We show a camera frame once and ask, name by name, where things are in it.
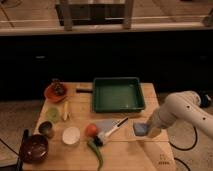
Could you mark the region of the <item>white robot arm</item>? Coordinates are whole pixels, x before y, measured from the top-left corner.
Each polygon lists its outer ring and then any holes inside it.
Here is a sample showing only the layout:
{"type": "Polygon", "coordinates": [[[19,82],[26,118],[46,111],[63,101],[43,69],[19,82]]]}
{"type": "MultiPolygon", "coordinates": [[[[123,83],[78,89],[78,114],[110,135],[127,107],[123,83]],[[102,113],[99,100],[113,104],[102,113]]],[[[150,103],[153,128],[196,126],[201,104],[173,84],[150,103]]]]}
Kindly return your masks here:
{"type": "Polygon", "coordinates": [[[210,104],[211,98],[205,93],[182,91],[169,94],[147,121],[148,137],[158,136],[162,129],[169,128],[180,119],[213,139],[213,115],[204,110],[210,104]]]}

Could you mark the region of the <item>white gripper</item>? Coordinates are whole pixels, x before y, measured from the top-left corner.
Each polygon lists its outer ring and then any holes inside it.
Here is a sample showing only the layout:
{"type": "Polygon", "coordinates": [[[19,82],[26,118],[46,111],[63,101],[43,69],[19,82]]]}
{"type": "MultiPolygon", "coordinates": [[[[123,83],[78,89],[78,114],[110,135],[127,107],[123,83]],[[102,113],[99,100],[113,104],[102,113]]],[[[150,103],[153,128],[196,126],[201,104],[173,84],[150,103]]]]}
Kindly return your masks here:
{"type": "Polygon", "coordinates": [[[148,133],[147,136],[149,138],[154,138],[161,133],[161,129],[166,129],[169,124],[165,118],[167,111],[162,108],[156,108],[151,116],[149,117],[147,124],[148,124],[148,133]]]}

